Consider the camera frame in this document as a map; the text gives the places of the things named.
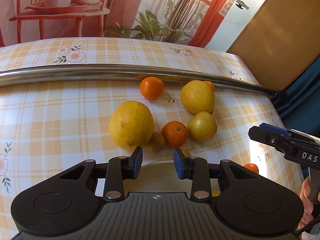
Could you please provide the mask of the person right hand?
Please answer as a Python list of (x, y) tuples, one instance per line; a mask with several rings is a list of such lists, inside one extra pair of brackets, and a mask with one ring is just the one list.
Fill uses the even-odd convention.
[(314, 217), (312, 215), (313, 203), (309, 199), (310, 193), (311, 193), (310, 178), (307, 177), (303, 182), (302, 189), (300, 192), (300, 199), (302, 200), (303, 206), (304, 206), (304, 214), (299, 223), (299, 226), (298, 226), (299, 228), (304, 228), (314, 220)]

